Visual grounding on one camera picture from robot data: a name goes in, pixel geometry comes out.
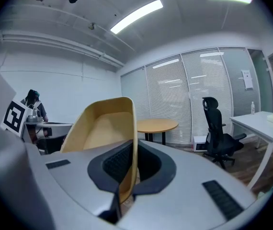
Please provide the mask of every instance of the person with black hair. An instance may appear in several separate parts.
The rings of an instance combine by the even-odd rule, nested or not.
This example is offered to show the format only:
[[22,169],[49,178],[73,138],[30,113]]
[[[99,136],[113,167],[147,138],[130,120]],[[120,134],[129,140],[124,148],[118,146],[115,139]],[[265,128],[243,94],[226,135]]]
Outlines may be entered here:
[[21,103],[31,109],[36,108],[39,111],[39,116],[41,116],[45,122],[48,122],[48,117],[46,115],[45,108],[43,104],[40,102],[39,96],[40,96],[39,92],[35,90],[30,90],[26,98],[23,99]]

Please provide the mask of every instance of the round wooden table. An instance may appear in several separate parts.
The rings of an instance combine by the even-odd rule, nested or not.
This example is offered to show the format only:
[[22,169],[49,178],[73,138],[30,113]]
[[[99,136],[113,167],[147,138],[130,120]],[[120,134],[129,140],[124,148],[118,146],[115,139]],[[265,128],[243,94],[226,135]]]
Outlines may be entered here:
[[143,119],[137,122],[137,131],[145,133],[145,139],[153,141],[154,133],[162,133],[162,144],[165,145],[165,132],[175,129],[178,122],[166,118]]

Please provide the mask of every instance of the gray shirt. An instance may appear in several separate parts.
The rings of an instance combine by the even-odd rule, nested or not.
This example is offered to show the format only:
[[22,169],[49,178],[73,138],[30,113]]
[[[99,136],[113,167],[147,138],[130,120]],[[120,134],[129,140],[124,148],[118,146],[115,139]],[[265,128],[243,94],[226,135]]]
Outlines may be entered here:
[[[25,99],[21,100],[21,103],[26,105]],[[44,119],[45,116],[46,116],[46,111],[45,111],[45,108],[44,108],[43,104],[40,103],[39,106],[37,107],[37,109],[40,111],[41,117]]]

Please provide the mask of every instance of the chair base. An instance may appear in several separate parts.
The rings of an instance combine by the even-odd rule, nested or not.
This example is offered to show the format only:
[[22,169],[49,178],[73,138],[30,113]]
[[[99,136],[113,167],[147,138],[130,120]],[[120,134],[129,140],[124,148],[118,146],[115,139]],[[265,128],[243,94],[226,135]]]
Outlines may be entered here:
[[219,162],[220,165],[222,166],[222,168],[223,168],[224,170],[226,170],[226,167],[225,167],[225,164],[224,164],[225,161],[232,161],[231,166],[233,166],[234,163],[235,163],[235,161],[236,161],[235,159],[229,158],[229,157],[224,156],[224,155],[211,155],[211,154],[209,154],[209,153],[204,153],[204,155],[205,155],[205,156],[208,156],[208,157],[210,157],[210,158],[214,158],[214,159],[212,160],[212,162],[213,162],[213,163]]

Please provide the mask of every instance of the wooden tabletop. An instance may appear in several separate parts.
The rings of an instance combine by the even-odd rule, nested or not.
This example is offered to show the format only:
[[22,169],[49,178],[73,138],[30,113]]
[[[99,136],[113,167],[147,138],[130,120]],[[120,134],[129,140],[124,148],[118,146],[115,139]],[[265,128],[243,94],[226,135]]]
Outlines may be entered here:
[[178,122],[166,118],[143,119],[137,122],[137,131],[141,133],[162,133],[175,129]]

